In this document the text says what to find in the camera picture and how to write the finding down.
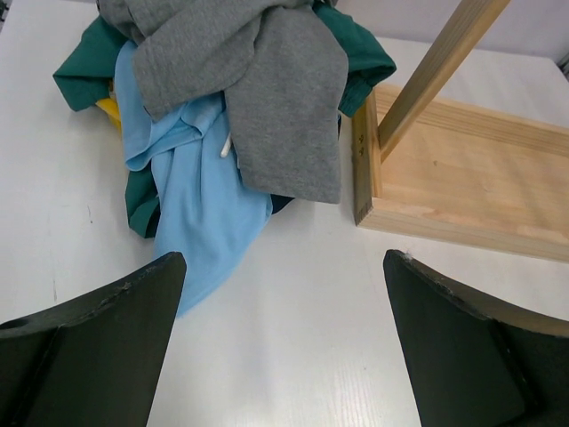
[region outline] gray cloth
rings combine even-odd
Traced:
[[[338,203],[336,111],[348,61],[312,3],[100,0],[100,13],[139,44],[134,74],[154,119],[225,91],[247,186]]]

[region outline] background wall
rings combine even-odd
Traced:
[[[376,36],[432,42],[459,0],[340,0],[338,9]],[[547,56],[569,52],[569,1],[511,0],[486,33],[483,49]]]

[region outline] wooden plank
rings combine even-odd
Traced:
[[[378,114],[386,115],[400,92],[395,85],[376,87]],[[458,101],[435,98],[416,123],[450,131],[460,128],[469,135],[569,157],[569,129]]]
[[[391,100],[396,94],[376,91],[381,119],[386,93]],[[519,132],[520,125],[528,127]],[[509,132],[520,133],[520,141]],[[547,133],[560,135],[558,145]],[[371,195],[359,225],[569,262],[567,135],[565,128],[436,99],[381,164],[381,196]]]
[[[381,196],[380,144],[375,100],[368,96],[352,119],[354,210],[359,224],[372,209],[372,197]]]
[[[462,0],[379,126],[385,161],[417,116],[508,5],[509,0]]]

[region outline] light blue cloth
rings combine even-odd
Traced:
[[[153,123],[132,73],[136,45],[118,55],[115,91],[124,157],[133,171],[151,168],[160,197],[155,258],[182,252],[188,265],[178,315],[202,301],[241,262],[272,213],[270,195],[246,188],[232,149],[221,93],[187,102]]]

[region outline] white tabletop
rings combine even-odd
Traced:
[[[71,112],[52,81],[96,13],[16,0],[0,35],[0,322],[150,260],[152,242],[126,224],[116,130],[97,109]],[[403,84],[428,46],[381,42]],[[569,84],[550,60],[473,52],[443,92],[569,126]],[[390,248],[569,319],[568,264],[356,228],[350,132],[346,120],[341,204],[293,202],[175,323],[148,425],[419,426],[381,267]]]

